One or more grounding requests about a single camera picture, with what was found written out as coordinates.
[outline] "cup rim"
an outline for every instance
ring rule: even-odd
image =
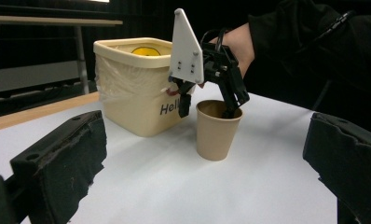
[[[209,115],[207,115],[207,114],[205,114],[205,113],[203,113],[202,111],[199,110],[199,105],[204,103],[204,102],[221,102],[221,103],[223,103],[224,101],[221,101],[221,100],[203,100],[203,101],[200,101],[200,102],[197,103],[196,108],[197,108],[198,114],[202,115],[203,117],[205,117],[207,119],[219,120],[221,122],[233,122],[233,121],[241,119],[244,115],[243,110],[238,108],[238,110],[240,111],[240,116],[238,116],[234,119],[221,119],[221,118],[212,117],[212,116],[209,116]]]

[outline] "screw hole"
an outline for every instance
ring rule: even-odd
[[[29,155],[26,160],[27,161],[31,161],[31,160],[34,160],[34,159],[37,159],[39,157],[38,154],[32,154],[32,155]]]

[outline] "person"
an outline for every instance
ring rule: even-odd
[[[292,76],[313,75],[371,95],[371,15],[340,14],[312,0],[284,0],[271,13],[249,15],[248,22],[223,36],[222,44],[238,59],[243,77],[264,56],[281,62]]]

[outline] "black sleeve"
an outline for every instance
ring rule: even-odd
[[[371,92],[371,16],[355,16],[318,45],[297,53],[341,14],[311,0],[284,0],[267,15],[249,15],[255,57],[283,63],[292,75],[316,75]]]

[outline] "human hand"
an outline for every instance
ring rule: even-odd
[[[210,43],[217,43],[217,38],[211,40]],[[242,26],[226,33],[224,35],[222,45],[229,46],[234,56],[238,59],[238,67],[240,69],[241,76],[244,77],[247,69],[255,58],[249,23],[245,23]]]

